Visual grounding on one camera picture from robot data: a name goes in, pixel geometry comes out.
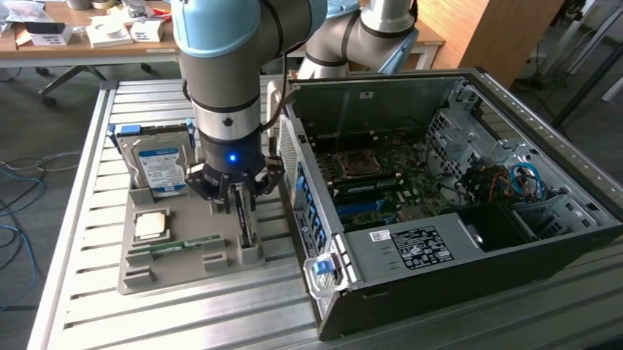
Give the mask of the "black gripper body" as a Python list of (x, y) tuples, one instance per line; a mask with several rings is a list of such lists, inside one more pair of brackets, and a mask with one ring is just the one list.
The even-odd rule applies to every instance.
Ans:
[(254, 179), (265, 167), (261, 153), (261, 133), (254, 130), (236, 140), (218, 140), (200, 132), (200, 146), (204, 154), (204, 174), (218, 180), (228, 174), (230, 183)]

